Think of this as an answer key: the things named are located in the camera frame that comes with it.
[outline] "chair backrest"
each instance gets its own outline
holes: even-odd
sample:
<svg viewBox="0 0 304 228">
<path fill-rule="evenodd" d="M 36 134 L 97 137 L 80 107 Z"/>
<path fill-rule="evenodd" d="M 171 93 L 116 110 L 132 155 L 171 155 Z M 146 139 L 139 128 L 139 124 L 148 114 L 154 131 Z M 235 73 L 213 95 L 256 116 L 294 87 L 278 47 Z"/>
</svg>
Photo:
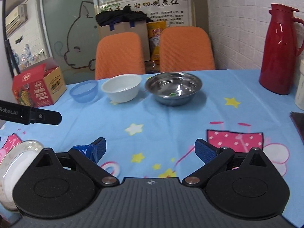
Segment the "chair backrest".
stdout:
<svg viewBox="0 0 304 228">
<path fill-rule="evenodd" d="M 214 60 L 207 33 L 194 26 L 165 29 L 160 38 L 161 72 L 214 70 Z"/>
<path fill-rule="evenodd" d="M 140 38 L 134 32 L 106 36 L 97 46 L 95 79 L 121 74 L 145 74 Z"/>
</svg>

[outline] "metal bowl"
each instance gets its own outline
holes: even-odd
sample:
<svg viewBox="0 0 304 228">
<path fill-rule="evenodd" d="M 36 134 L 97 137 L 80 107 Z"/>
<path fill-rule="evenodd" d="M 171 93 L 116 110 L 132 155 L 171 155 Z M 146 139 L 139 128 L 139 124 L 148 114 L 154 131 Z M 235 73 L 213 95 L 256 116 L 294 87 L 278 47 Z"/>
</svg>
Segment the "metal bowl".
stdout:
<svg viewBox="0 0 304 228">
<path fill-rule="evenodd" d="M 193 74 L 172 72 L 154 75 L 146 82 L 146 89 L 161 104 L 178 106 L 188 103 L 202 85 Z"/>
</svg>

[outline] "yellow star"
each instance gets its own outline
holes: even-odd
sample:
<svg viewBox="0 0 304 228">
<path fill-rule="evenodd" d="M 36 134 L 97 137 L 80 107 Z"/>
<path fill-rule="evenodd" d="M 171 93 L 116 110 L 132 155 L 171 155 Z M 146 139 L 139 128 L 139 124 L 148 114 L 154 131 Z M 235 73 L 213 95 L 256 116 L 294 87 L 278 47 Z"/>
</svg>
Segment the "yellow star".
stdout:
<svg viewBox="0 0 304 228">
<path fill-rule="evenodd" d="M 130 127 L 125 129 L 125 131 L 128 132 L 129 135 L 141 133 L 143 131 L 143 124 L 136 125 L 135 123 L 132 123 Z"/>
<path fill-rule="evenodd" d="M 139 153 L 139 154 L 134 154 L 132 155 L 132 163 L 140 163 L 143 159 L 145 158 L 145 156 L 143 155 L 143 153 Z"/>
<path fill-rule="evenodd" d="M 160 174 L 158 177 L 166 178 L 166 177 L 176 177 L 176 172 L 171 169 L 166 170 L 164 173 Z"/>
<path fill-rule="evenodd" d="M 155 164 L 152 166 L 154 170 L 159 170 L 161 168 L 161 164 Z"/>
<path fill-rule="evenodd" d="M 238 105 L 240 104 L 240 102 L 236 101 L 235 98 L 224 98 L 227 102 L 225 105 L 233 105 L 235 108 L 238 107 Z"/>
</svg>

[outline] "pink cartoon pattern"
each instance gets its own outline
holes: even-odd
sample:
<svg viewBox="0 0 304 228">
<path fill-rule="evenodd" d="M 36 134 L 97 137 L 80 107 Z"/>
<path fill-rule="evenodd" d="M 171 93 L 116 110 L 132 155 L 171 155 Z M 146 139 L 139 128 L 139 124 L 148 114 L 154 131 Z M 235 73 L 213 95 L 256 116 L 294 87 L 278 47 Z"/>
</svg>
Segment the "pink cartoon pattern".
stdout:
<svg viewBox="0 0 304 228">
<path fill-rule="evenodd" d="M 252 147 L 263 147 L 263 133 L 237 133 L 207 130 L 207 141 L 217 148 L 228 146 L 238 153 L 247 153 Z"/>
<path fill-rule="evenodd" d="M 259 147 L 270 159 L 278 172 L 284 176 L 287 172 L 286 162 L 289 159 L 288 148 L 280 143 L 270 143 L 263 133 L 250 133 L 250 124 L 239 122 L 238 125 L 247 127 L 248 133 L 231 132 L 224 130 L 224 122 L 210 122 L 211 125 L 220 125 L 223 130 L 207 130 L 207 141 L 217 148 L 228 146 L 238 153 L 247 153 L 252 147 Z"/>
<path fill-rule="evenodd" d="M 288 148 L 279 143 L 271 143 L 264 146 L 263 152 L 270 159 L 278 172 L 284 176 L 287 172 L 286 162 L 289 159 Z"/>
<path fill-rule="evenodd" d="M 112 176 L 118 177 L 120 174 L 119 164 L 115 161 L 105 162 L 100 167 L 109 172 Z"/>
<path fill-rule="evenodd" d="M 12 134 L 8 136 L 2 149 L 0 149 L 0 162 L 3 160 L 5 155 L 10 151 L 10 149 L 18 145 L 20 142 L 22 142 L 22 140 L 16 134 Z"/>
</svg>

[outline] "white star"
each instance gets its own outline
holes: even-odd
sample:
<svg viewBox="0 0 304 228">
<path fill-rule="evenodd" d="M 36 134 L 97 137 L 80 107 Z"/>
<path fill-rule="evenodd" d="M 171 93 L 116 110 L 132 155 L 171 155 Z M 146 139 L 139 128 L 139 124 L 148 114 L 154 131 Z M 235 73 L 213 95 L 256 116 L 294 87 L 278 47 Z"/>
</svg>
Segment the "white star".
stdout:
<svg viewBox="0 0 304 228">
<path fill-rule="evenodd" d="M 125 129 L 125 131 L 128 132 L 129 135 L 141 133 L 143 131 L 143 124 L 136 125 L 135 123 L 132 123 L 130 127 Z"/>
</svg>

